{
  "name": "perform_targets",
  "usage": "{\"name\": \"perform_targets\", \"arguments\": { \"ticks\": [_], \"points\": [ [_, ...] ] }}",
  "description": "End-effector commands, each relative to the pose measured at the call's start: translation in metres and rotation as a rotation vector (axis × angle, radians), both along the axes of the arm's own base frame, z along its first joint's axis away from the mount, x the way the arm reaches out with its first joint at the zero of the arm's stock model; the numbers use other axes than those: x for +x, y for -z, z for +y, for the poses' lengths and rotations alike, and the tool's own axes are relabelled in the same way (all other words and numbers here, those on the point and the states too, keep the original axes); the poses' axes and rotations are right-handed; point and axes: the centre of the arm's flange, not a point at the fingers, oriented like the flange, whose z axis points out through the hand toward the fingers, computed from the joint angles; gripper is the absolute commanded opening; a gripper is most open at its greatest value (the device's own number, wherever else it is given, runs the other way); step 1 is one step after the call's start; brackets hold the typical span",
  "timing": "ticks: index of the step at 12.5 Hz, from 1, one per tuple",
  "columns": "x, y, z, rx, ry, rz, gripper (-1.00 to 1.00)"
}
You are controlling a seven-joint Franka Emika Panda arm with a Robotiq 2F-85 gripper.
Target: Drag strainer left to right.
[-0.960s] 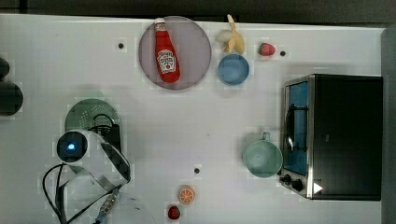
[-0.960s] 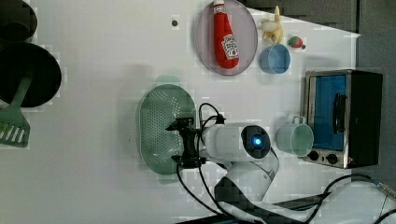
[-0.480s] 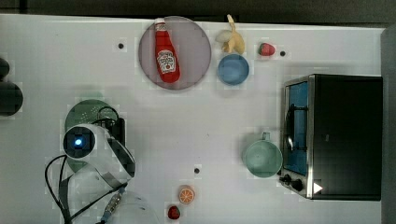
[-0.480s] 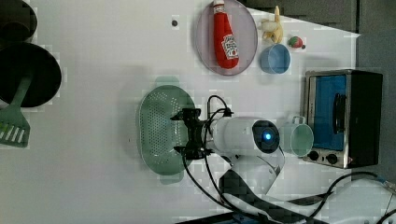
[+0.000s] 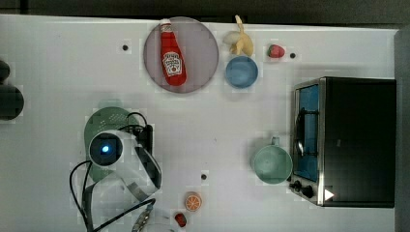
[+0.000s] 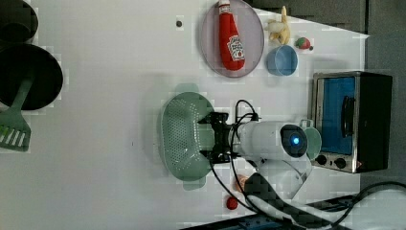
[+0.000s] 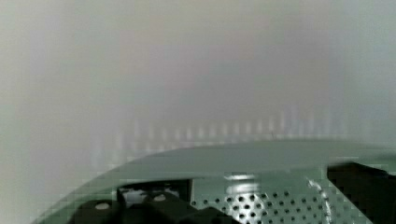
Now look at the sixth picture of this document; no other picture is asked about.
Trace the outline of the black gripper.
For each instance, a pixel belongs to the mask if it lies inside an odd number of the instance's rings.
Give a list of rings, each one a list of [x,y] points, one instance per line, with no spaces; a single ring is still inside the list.
[[[200,151],[213,164],[229,163],[237,157],[237,153],[232,151],[230,133],[233,126],[227,124],[228,118],[228,113],[211,112],[199,121],[200,125],[210,124],[214,131],[213,148]]]

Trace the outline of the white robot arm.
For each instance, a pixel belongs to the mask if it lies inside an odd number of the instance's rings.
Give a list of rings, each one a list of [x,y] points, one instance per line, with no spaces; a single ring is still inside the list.
[[[212,129],[214,145],[202,153],[212,163],[242,157],[257,165],[236,180],[247,206],[269,218],[309,230],[405,230],[405,186],[380,182],[364,189],[342,211],[324,211],[294,196],[311,173],[311,140],[301,125],[265,121],[248,113],[229,125],[226,113],[211,112],[200,122]]]

